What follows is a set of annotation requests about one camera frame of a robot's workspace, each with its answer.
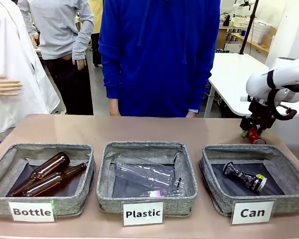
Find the plastic sign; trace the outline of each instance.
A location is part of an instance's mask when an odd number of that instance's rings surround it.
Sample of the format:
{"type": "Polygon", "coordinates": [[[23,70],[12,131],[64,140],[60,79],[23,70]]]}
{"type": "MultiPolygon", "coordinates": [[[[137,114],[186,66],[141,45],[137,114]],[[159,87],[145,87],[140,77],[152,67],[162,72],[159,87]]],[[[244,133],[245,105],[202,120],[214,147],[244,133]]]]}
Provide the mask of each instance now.
{"type": "Polygon", "coordinates": [[[163,202],[123,204],[124,226],[163,223],[163,202]]]}
{"type": "Polygon", "coordinates": [[[54,222],[51,203],[15,203],[9,202],[14,221],[19,222],[54,222]]]}
{"type": "Polygon", "coordinates": [[[269,221],[274,201],[236,203],[232,224],[266,223],[269,221]]]}

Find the gray floor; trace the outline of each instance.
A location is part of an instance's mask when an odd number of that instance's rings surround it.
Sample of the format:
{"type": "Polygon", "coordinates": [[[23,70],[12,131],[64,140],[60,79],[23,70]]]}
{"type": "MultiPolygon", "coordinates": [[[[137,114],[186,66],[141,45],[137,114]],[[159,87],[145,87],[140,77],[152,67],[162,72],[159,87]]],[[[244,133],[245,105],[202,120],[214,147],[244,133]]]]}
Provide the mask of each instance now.
{"type": "MultiPolygon", "coordinates": [[[[103,74],[102,68],[95,67],[92,63],[92,52],[87,51],[86,54],[89,71],[90,71],[90,81],[91,81],[91,91],[92,91],[92,101],[93,101],[93,110],[94,115],[96,116],[108,116],[109,108],[108,108],[108,99],[106,98],[106,89],[103,86],[103,74]]],[[[204,117],[204,109],[206,107],[207,99],[205,99],[202,103],[202,110],[199,113],[198,117],[204,117]]],[[[220,112],[216,104],[213,104],[211,113],[211,118],[220,118],[220,112]]],[[[290,148],[293,154],[299,160],[299,149],[290,148]]]]}

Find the white lab coat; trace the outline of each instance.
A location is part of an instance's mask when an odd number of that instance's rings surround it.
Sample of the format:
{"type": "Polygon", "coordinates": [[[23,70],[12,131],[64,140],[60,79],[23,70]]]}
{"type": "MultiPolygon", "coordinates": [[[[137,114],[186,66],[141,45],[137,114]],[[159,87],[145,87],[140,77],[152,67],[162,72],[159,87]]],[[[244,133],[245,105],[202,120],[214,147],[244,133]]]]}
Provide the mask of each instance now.
{"type": "Polygon", "coordinates": [[[0,0],[0,74],[23,85],[18,96],[0,97],[0,133],[29,114],[50,114],[58,106],[60,99],[30,42],[20,10],[11,0],[0,0]]]}

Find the gray long-sleeve shirt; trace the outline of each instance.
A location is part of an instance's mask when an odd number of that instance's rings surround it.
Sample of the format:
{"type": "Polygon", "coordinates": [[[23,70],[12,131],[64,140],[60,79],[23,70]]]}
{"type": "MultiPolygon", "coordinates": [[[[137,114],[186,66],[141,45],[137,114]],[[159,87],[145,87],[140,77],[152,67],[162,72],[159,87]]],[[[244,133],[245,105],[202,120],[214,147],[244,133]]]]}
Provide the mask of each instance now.
{"type": "Polygon", "coordinates": [[[85,58],[94,29],[94,16],[88,0],[19,0],[29,35],[40,31],[40,48],[44,60],[72,53],[73,60],[85,58]],[[75,16],[80,13],[83,26],[78,32],[75,16]]]}

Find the mannequin hand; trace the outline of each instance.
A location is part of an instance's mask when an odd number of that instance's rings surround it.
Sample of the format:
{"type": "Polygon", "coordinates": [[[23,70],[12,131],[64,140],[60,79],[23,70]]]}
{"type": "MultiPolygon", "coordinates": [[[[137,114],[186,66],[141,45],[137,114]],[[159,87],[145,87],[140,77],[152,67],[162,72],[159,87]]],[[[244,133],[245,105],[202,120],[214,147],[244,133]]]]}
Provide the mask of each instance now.
{"type": "Polygon", "coordinates": [[[36,41],[37,41],[37,39],[38,39],[38,34],[33,34],[31,37],[30,37],[30,40],[31,40],[31,43],[32,43],[32,45],[33,45],[33,47],[35,48],[35,49],[38,49],[39,47],[37,46],[37,44],[36,44],[36,41]]]}
{"type": "Polygon", "coordinates": [[[86,66],[86,61],[85,59],[82,59],[82,60],[72,60],[72,63],[73,65],[75,65],[75,61],[76,61],[76,64],[78,65],[78,70],[82,70],[84,66],[86,66]]]}
{"type": "Polygon", "coordinates": [[[12,81],[5,79],[5,76],[0,75],[0,96],[17,96],[17,93],[7,93],[10,91],[21,90],[22,84],[20,81],[12,81]]]}
{"type": "Polygon", "coordinates": [[[110,116],[121,116],[119,112],[119,100],[109,99],[110,116]]]}
{"type": "Polygon", "coordinates": [[[196,114],[194,112],[188,112],[186,118],[195,118],[196,114]]]}

